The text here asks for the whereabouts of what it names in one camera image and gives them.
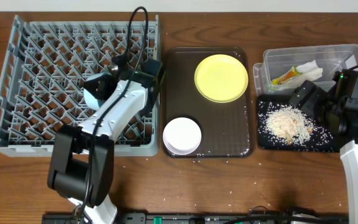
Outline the white paper napkin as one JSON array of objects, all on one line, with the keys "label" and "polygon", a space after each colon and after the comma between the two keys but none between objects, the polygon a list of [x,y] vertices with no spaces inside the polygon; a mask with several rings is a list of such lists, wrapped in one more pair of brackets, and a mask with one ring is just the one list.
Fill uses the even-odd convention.
[{"label": "white paper napkin", "polygon": [[322,77],[323,69],[318,67],[316,61],[307,62],[303,65],[295,66],[301,72],[301,75],[284,83],[287,88],[295,88],[300,86],[304,81],[315,81]]}]

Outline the green orange snack wrapper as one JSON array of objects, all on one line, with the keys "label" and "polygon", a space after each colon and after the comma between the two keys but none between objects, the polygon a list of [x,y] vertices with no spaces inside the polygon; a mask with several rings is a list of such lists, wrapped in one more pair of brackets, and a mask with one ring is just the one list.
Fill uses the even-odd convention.
[{"label": "green orange snack wrapper", "polygon": [[283,74],[282,76],[275,78],[272,80],[272,83],[274,85],[282,85],[286,82],[289,82],[290,80],[298,77],[301,75],[301,72],[299,72],[295,66],[292,66],[292,68],[287,71],[287,73]]}]

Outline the light blue bowl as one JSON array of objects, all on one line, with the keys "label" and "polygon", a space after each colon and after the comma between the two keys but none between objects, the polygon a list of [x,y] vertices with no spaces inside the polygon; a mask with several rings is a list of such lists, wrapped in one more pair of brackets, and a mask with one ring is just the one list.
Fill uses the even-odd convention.
[{"label": "light blue bowl", "polygon": [[[90,81],[90,80],[94,80],[95,78],[99,78],[100,76],[102,76],[103,73],[97,73],[94,75],[91,75],[90,77],[88,77],[86,79],[86,81]],[[99,110],[99,108],[104,104],[103,100],[99,100],[97,98],[95,98],[86,88],[85,85],[83,85],[83,96],[84,96],[84,100],[85,103],[87,105],[87,107],[89,107],[92,110]]]}]

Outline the white pink bowl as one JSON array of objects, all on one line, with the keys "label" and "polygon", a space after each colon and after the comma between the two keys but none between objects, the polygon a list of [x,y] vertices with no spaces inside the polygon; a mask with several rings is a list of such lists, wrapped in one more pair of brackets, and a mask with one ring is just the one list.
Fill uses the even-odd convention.
[{"label": "white pink bowl", "polygon": [[195,121],[190,118],[179,117],[167,123],[162,137],[168,151],[184,156],[198,148],[201,144],[202,133]]}]

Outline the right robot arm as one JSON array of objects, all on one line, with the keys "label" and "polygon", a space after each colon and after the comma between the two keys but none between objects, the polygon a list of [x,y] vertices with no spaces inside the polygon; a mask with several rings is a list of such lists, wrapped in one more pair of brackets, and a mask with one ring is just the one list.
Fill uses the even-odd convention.
[{"label": "right robot arm", "polygon": [[358,71],[336,72],[334,82],[324,91],[306,80],[289,103],[334,134],[346,174],[349,221],[358,223]]}]

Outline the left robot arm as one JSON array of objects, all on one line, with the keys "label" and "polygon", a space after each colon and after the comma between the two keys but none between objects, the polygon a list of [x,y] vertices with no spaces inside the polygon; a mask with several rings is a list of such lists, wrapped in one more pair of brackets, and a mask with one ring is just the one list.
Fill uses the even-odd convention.
[{"label": "left robot arm", "polygon": [[146,60],[141,69],[119,65],[90,76],[84,83],[93,115],[56,133],[47,185],[76,206],[63,223],[113,223],[117,208],[109,198],[114,146],[132,117],[152,111],[165,75],[162,62]]}]

